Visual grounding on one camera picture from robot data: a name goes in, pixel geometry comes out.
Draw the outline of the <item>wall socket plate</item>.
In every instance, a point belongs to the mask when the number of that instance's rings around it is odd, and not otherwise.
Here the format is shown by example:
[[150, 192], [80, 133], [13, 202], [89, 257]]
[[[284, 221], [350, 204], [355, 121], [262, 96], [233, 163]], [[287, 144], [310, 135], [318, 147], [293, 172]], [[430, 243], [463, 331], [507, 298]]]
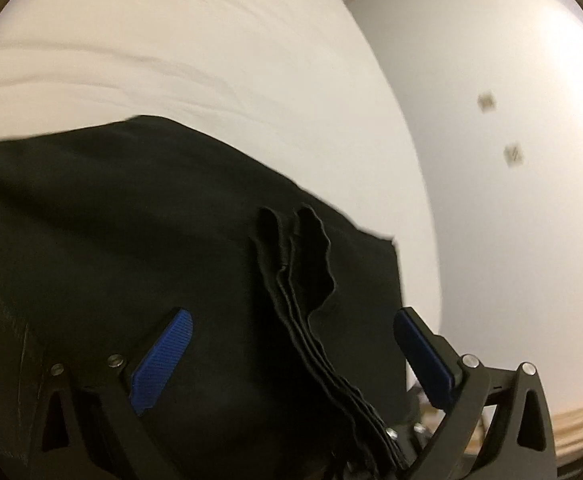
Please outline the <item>wall socket plate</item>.
[[523, 164], [525, 155], [519, 143], [507, 144], [503, 151], [504, 159], [508, 167], [516, 167]]
[[477, 104], [482, 113], [492, 112], [497, 108], [497, 100], [492, 92], [480, 93], [477, 98]]

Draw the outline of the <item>black pants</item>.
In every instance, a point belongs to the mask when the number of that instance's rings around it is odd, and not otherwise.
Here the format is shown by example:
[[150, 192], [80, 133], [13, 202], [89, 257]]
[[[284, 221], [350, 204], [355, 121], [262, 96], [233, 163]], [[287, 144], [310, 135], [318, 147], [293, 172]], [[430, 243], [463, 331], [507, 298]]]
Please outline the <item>black pants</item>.
[[1, 141], [0, 479], [399, 479], [400, 304], [390, 240], [177, 122]]

